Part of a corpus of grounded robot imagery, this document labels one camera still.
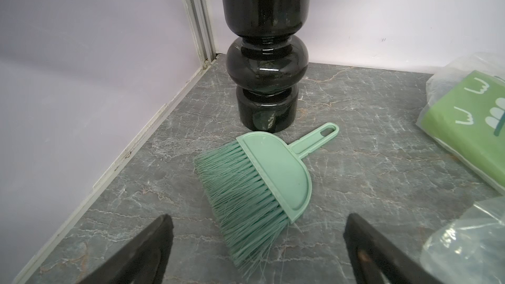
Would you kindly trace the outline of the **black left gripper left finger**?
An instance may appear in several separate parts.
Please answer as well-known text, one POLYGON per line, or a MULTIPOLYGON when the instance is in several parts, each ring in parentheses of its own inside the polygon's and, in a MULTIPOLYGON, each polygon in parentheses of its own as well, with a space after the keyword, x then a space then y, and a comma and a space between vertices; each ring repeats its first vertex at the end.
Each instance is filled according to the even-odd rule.
POLYGON ((162 283, 172 249, 173 231, 171 216, 159 216, 81 282, 162 283))

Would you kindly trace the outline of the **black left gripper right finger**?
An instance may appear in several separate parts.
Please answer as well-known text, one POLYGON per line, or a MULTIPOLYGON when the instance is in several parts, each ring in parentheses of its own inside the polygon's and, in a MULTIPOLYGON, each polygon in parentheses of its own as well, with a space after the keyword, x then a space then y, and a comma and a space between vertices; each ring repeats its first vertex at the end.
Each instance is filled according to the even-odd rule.
POLYGON ((357 213, 348 215, 343 238, 357 283, 433 283, 431 274, 357 213))

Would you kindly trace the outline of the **green printed zip-top bag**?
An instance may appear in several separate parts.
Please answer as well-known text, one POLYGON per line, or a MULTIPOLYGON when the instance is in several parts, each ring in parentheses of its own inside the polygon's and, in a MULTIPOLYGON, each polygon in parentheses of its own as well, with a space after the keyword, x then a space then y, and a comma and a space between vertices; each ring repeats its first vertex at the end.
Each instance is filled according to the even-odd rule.
POLYGON ((504 193, 504 55, 478 52, 426 83, 417 126, 504 193))

